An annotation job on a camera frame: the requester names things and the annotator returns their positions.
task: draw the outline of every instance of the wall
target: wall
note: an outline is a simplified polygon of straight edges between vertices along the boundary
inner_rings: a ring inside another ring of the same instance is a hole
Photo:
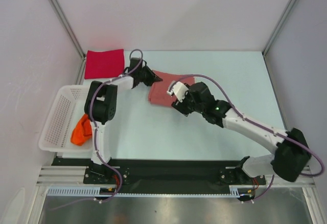
[[[288,127],[327,164],[327,0],[299,0],[267,56]],[[312,171],[319,165],[311,162]],[[327,174],[315,179],[325,208]]]
[[[40,167],[53,157],[38,148],[40,131],[81,60],[48,0],[0,0],[0,11],[0,216],[20,187],[26,216]]]
[[[262,51],[289,0],[58,0],[88,49]]]

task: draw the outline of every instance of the white basket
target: white basket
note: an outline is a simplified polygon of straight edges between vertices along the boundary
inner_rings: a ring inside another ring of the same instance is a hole
[[[63,86],[46,119],[39,140],[42,150],[58,153],[84,153],[92,150],[92,139],[82,146],[71,143],[72,131],[84,114],[84,105],[89,86]]]

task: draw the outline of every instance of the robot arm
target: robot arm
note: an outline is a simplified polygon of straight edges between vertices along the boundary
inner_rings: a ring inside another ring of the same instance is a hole
[[[242,170],[251,178],[275,173],[286,181],[294,182],[310,160],[311,155],[305,150],[277,136],[279,133],[308,147],[300,130],[294,128],[289,132],[251,119],[254,123],[271,128],[273,133],[269,133],[248,122],[245,118],[250,117],[244,113],[243,118],[240,117],[228,102],[215,100],[203,82],[191,86],[177,82],[168,90],[168,94],[177,97],[172,107],[185,116],[192,112],[201,113],[209,123],[236,131],[259,143],[271,153],[258,158],[245,157],[241,160]]]

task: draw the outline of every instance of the folded red cloth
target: folded red cloth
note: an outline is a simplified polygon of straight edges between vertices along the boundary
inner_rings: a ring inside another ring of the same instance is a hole
[[[151,104],[171,107],[172,103],[176,101],[176,97],[169,96],[167,94],[168,87],[171,85],[173,81],[178,80],[183,75],[170,74],[170,73],[159,72],[155,70],[154,73],[158,75],[160,78],[162,78],[163,81],[153,83],[148,95],[148,100]],[[181,82],[187,83],[188,85],[193,85],[195,80],[193,77],[190,77],[182,80]]]
[[[117,77],[124,71],[124,50],[116,49],[107,52],[87,51],[85,79]]]

